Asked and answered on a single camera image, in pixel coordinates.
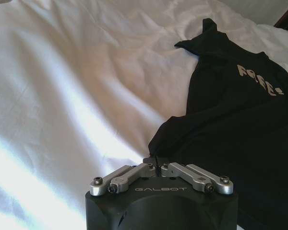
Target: bolt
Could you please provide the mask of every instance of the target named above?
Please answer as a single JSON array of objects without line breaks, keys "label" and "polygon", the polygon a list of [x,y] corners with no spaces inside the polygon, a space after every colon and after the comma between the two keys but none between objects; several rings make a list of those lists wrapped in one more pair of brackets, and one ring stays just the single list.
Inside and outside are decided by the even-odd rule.
[{"label": "bolt", "polygon": [[223,184],[229,184],[229,177],[228,176],[220,176],[220,182]]},{"label": "bolt", "polygon": [[94,185],[101,185],[102,184],[102,177],[95,177],[94,179],[93,179],[93,183],[94,183]]},{"label": "bolt", "polygon": [[213,187],[213,185],[211,183],[207,183],[205,185],[205,193],[211,193],[215,190],[215,188]]},{"label": "bolt", "polygon": [[112,184],[108,188],[109,193],[117,193],[117,186],[115,184]]}]

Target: black t-shirt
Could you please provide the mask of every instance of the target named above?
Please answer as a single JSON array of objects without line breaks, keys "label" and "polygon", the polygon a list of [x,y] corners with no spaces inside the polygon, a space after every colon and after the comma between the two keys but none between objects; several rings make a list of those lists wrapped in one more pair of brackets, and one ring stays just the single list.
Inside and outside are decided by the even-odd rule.
[{"label": "black t-shirt", "polygon": [[159,128],[150,154],[229,176],[246,230],[288,227],[288,73],[231,42],[211,19],[175,46],[199,62],[186,115]]}]

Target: shirt sleeve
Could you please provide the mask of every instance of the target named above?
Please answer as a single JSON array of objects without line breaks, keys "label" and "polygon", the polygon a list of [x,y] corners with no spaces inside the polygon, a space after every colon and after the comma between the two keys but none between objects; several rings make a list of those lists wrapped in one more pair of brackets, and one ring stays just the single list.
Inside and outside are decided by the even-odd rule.
[{"label": "shirt sleeve", "polygon": [[212,19],[203,19],[203,33],[191,40],[181,41],[175,44],[175,47],[184,48],[195,55],[203,55],[210,51],[217,50],[216,41],[218,31],[217,25]]}]

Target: bed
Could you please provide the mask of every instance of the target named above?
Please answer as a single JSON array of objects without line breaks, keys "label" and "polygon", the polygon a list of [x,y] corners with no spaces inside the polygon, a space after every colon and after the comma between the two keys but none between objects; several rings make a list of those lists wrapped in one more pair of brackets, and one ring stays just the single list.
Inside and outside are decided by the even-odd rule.
[{"label": "bed", "polygon": [[197,57],[174,44],[207,17],[288,71],[287,31],[216,0],[0,5],[0,229],[86,228],[92,178],[141,163],[185,114]]}]

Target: wrinkled sheet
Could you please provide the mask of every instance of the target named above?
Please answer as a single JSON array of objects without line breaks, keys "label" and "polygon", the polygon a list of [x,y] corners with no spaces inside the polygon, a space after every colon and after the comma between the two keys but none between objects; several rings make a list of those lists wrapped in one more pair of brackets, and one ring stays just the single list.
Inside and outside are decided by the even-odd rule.
[{"label": "wrinkled sheet", "polygon": [[184,115],[210,17],[288,71],[288,32],[216,0],[13,0],[0,5],[0,229],[85,229],[94,176],[148,156]]}]

